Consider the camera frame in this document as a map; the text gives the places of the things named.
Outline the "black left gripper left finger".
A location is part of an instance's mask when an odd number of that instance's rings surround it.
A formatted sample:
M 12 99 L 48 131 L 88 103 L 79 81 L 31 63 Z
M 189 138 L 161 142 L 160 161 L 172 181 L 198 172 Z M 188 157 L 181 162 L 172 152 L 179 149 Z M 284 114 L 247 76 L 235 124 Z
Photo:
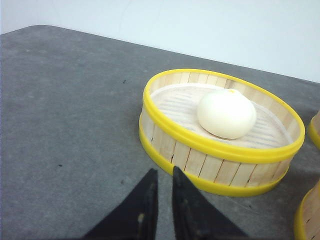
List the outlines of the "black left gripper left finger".
M 154 240 L 158 222 L 158 171 L 151 168 L 128 196 L 83 238 Z

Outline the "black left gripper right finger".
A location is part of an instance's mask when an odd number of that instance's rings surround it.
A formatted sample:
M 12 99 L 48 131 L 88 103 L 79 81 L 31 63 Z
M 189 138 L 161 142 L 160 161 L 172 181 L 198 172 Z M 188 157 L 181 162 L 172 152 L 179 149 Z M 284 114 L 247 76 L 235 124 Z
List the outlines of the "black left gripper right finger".
M 215 208 L 177 166 L 172 175 L 177 240 L 246 240 L 248 235 Z

